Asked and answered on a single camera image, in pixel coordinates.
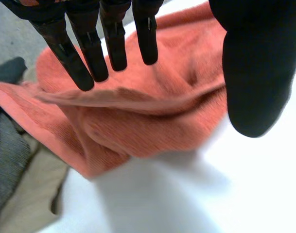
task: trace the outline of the orange towel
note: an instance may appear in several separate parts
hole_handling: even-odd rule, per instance
[[[131,156],[192,150],[226,113],[225,34],[208,3],[161,17],[158,62],[144,65],[134,33],[126,42],[128,68],[116,73],[108,65],[109,80],[89,92],[45,49],[38,83],[0,83],[0,106],[85,177]]]

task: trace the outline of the beige cloth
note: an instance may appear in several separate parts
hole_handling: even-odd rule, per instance
[[[25,74],[25,79],[33,78],[32,71]],[[0,212],[0,233],[34,233],[57,220],[61,213],[61,184],[69,166],[29,134],[20,132],[34,157]]]

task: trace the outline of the folded cloth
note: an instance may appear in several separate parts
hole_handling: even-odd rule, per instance
[[[61,214],[60,187],[67,164],[25,133],[35,155],[13,196],[0,212],[0,233],[34,233]]]
[[[134,33],[126,41],[128,69],[109,68],[107,82],[82,92],[45,49],[36,63],[38,83],[0,83],[0,105],[85,177],[131,156],[198,147],[226,113],[226,32],[208,2],[157,22],[155,65],[143,63]]]
[[[0,65],[0,81],[17,83],[26,66],[20,57]],[[17,187],[29,159],[30,148],[0,108],[0,210]]]

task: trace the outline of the dark gray fabric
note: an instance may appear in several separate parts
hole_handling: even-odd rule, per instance
[[[24,60],[14,58],[0,65],[0,82],[15,84],[25,70]],[[0,108],[0,210],[18,185],[30,155],[29,145]]]

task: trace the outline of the white table surface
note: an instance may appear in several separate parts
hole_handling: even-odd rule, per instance
[[[173,0],[158,15],[202,2]],[[93,182],[70,170],[62,202],[40,233],[296,233],[296,76],[265,136],[244,137],[226,117],[196,151],[133,159]]]

